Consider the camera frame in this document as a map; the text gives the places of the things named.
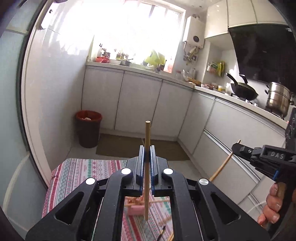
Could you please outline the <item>person's right hand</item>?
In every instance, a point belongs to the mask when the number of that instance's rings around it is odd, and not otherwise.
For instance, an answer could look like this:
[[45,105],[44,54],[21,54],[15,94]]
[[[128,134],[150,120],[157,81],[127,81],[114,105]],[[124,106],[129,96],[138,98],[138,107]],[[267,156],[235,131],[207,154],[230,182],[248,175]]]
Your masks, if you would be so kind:
[[263,207],[262,214],[257,219],[257,223],[266,227],[268,223],[275,224],[280,219],[279,211],[285,195],[286,184],[274,183],[266,197],[266,205]]

